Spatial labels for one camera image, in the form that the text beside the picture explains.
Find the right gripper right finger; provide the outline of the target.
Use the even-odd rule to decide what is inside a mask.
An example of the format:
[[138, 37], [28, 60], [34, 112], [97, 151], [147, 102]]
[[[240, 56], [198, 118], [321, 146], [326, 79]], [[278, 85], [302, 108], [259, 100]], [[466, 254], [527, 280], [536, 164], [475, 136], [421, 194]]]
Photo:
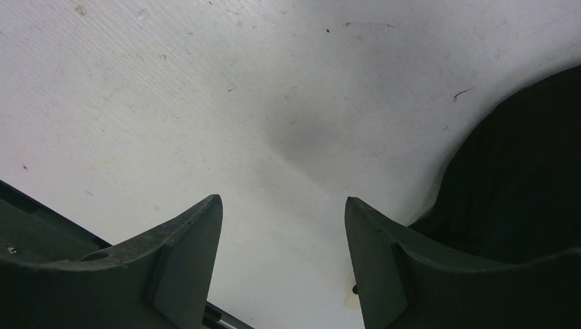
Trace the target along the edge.
[[510, 265], [436, 242], [361, 199], [345, 229], [366, 328], [579, 328], [580, 250]]

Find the black underwear beige waistband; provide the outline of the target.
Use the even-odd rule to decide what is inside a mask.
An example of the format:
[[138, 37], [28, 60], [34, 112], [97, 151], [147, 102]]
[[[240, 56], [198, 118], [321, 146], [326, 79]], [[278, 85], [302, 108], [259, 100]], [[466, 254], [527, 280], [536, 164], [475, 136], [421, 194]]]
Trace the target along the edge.
[[580, 68], [518, 91], [481, 120], [411, 228], [501, 263], [578, 248]]

